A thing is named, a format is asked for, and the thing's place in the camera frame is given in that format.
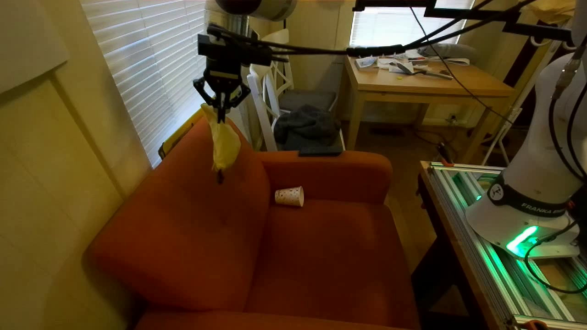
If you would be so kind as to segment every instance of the desk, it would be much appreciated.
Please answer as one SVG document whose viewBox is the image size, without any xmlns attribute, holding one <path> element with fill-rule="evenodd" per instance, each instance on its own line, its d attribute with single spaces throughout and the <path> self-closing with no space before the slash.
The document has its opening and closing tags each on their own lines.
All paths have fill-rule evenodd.
<svg viewBox="0 0 587 330">
<path fill-rule="evenodd" d="M 482 241 L 465 222 L 465 209 L 500 175 L 498 167 L 421 164 L 419 193 L 437 241 L 414 274 L 421 318 L 458 285 L 470 310 L 470 329 L 515 329 L 542 319 L 551 329 L 587 329 L 587 294 L 560 296 L 533 281 L 524 261 Z M 579 286 L 587 277 L 581 259 L 533 266 L 555 286 Z"/>
<path fill-rule="evenodd" d="M 452 66 L 458 79 L 469 87 L 474 96 L 483 99 L 502 116 L 509 116 L 509 109 L 504 105 L 513 96 L 513 88 L 498 81 L 496 77 L 482 72 L 476 66 Z M 386 70 L 379 72 L 360 72 L 351 57 L 346 59 L 348 79 L 342 85 L 342 103 L 351 105 L 351 125 L 348 136 L 348 149 L 357 147 L 357 138 L 360 132 L 360 123 L 364 118 L 366 103 L 445 103 L 445 105 L 478 105 L 467 90 L 456 81 L 447 81 L 432 76 L 403 76 Z M 483 114 L 474 138 L 461 156 L 461 162 L 470 162 L 474 153 L 482 145 L 487 134 L 500 129 L 500 118 Z"/>
</svg>

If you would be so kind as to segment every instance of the armchair armrest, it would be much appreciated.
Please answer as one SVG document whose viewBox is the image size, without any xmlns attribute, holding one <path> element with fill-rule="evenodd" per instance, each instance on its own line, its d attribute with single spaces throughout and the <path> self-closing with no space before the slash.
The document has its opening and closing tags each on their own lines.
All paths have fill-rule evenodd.
<svg viewBox="0 0 587 330">
<path fill-rule="evenodd" d="M 260 153 L 272 189 L 305 189 L 309 198 L 384 204 L 392 164 L 373 153 L 348 151 L 337 158 L 302 158 L 298 153 Z"/>
<path fill-rule="evenodd" d="M 149 312 L 138 330 L 395 330 L 379 325 L 346 323 L 315 318 L 241 312 Z"/>
</svg>

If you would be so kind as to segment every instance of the paper cup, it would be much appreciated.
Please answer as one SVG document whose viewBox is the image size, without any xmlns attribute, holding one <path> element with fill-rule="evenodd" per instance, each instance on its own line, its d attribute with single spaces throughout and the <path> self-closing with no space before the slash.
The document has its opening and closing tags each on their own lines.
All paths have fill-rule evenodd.
<svg viewBox="0 0 587 330">
<path fill-rule="evenodd" d="M 291 187 L 276 191 L 276 204 L 280 206 L 305 206 L 305 189 L 304 187 Z"/>
</svg>

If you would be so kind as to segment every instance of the window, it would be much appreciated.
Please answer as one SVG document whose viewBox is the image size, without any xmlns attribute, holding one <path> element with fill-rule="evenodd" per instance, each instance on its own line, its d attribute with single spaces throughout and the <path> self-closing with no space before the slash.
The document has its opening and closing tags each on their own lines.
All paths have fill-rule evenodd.
<svg viewBox="0 0 587 330">
<path fill-rule="evenodd" d="M 115 83 L 153 165 L 160 145 L 203 99 L 199 33 L 206 30 L 205 0 L 82 0 Z"/>
<path fill-rule="evenodd" d="M 437 8 L 470 8 L 472 0 L 441 0 Z M 432 33 L 450 22 L 452 19 L 425 17 L 425 8 L 415 8 L 426 33 Z M 465 21 L 447 30 L 443 35 L 458 32 L 465 26 Z M 355 13 L 351 46 L 392 46 L 410 44 L 423 37 L 423 30 L 417 24 L 410 8 L 368 8 Z M 445 41 L 445 44 L 456 44 L 459 37 Z"/>
</svg>

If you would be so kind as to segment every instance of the green light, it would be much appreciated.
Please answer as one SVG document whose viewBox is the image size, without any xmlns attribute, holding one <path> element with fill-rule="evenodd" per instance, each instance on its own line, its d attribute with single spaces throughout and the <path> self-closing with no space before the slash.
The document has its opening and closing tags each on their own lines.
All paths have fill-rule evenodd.
<svg viewBox="0 0 587 330">
<path fill-rule="evenodd" d="M 513 252 L 513 253 L 518 253 L 518 246 L 522 242 L 526 242 L 531 235 L 535 235 L 538 231 L 537 226 L 533 228 L 527 228 L 522 235 L 518 235 L 507 248 Z"/>
</svg>

